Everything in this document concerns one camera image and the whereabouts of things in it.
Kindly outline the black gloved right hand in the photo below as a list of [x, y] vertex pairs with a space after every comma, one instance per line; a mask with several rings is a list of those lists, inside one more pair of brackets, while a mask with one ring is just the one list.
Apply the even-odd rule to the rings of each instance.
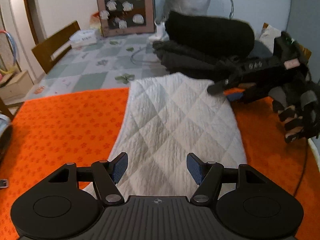
[[284, 123], [285, 142], [319, 137], [319, 84], [304, 81], [285, 85], [268, 95], [273, 99], [273, 111]]

